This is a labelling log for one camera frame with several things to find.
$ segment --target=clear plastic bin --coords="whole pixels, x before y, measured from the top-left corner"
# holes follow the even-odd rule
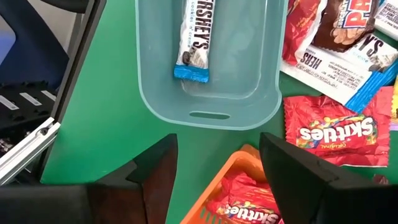
[[[287,0],[216,0],[210,81],[173,77],[185,0],[136,1],[139,89],[160,119],[203,128],[247,130],[278,110]]]

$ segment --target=skittles logo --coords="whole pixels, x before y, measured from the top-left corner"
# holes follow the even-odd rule
[[[251,202],[241,203],[236,201],[231,205],[227,204],[225,208],[219,208],[217,213],[227,215],[228,218],[250,221],[258,224],[276,224],[280,216],[273,210],[257,207]]]
[[[309,128],[299,130],[296,145],[304,149],[315,149],[320,144],[322,148],[341,149],[354,138],[363,138],[365,145],[376,143],[377,126],[372,117],[359,114],[311,122]]]

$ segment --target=blue wrapper end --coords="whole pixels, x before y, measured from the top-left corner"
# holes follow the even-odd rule
[[[397,76],[398,63],[394,63],[388,71],[373,72],[365,84],[358,90],[358,92],[349,99],[345,104],[345,107],[354,111],[355,113],[362,113],[365,107],[368,106],[369,102],[373,99],[374,95],[384,85],[387,85],[393,81]]]
[[[175,65],[174,77],[183,78],[196,82],[207,83],[209,82],[209,69],[198,68],[188,65]]]

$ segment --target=white candy wrapper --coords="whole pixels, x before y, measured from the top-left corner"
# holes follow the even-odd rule
[[[398,40],[398,0],[384,0],[376,15],[376,29]]]
[[[389,79],[312,45],[296,66],[282,62],[281,70],[356,113],[365,109]]]
[[[208,53],[215,0],[187,0],[181,25],[180,50],[174,77],[209,81]]]
[[[367,68],[370,72],[392,72],[394,75],[398,72],[395,66],[396,69],[390,69],[398,62],[398,50],[373,34],[364,37],[344,53],[332,50],[328,52],[361,68]]]

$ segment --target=red skittles bag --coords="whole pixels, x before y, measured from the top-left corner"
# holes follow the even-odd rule
[[[283,224],[269,184],[257,183],[244,172],[223,177],[222,193],[206,208],[230,223]]]
[[[392,92],[381,88],[361,114],[327,96],[287,97],[286,141],[338,166],[385,167]]]

